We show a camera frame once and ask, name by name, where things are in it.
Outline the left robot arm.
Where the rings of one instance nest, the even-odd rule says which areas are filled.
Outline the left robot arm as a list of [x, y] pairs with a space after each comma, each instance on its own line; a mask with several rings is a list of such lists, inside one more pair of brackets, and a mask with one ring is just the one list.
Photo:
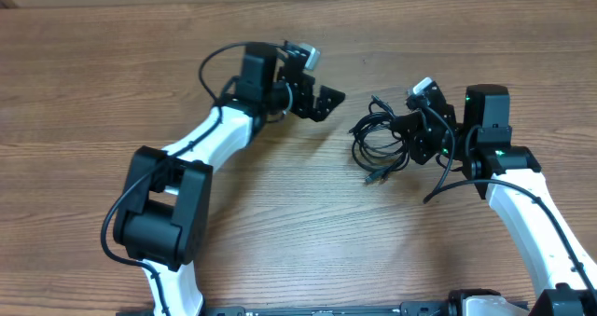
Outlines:
[[287, 114], [325, 120], [344, 93], [317, 87], [320, 51], [308, 44], [244, 41], [241, 71], [213, 101], [208, 117], [179, 141], [133, 156], [121, 195], [100, 232], [104, 253], [146, 275], [148, 315], [201, 315], [194, 260], [207, 228], [214, 174]]

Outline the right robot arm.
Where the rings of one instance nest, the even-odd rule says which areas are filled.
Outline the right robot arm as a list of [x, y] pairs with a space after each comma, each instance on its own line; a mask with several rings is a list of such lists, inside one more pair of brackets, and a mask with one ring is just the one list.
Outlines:
[[430, 77], [408, 90], [409, 114], [390, 128], [407, 142], [411, 158], [461, 162], [464, 180], [438, 181], [428, 199], [473, 185], [505, 225], [535, 290], [532, 315], [593, 315], [596, 263], [565, 222], [548, 190], [542, 167], [526, 146], [516, 146], [509, 124], [507, 87], [477, 84], [465, 90], [463, 121]]

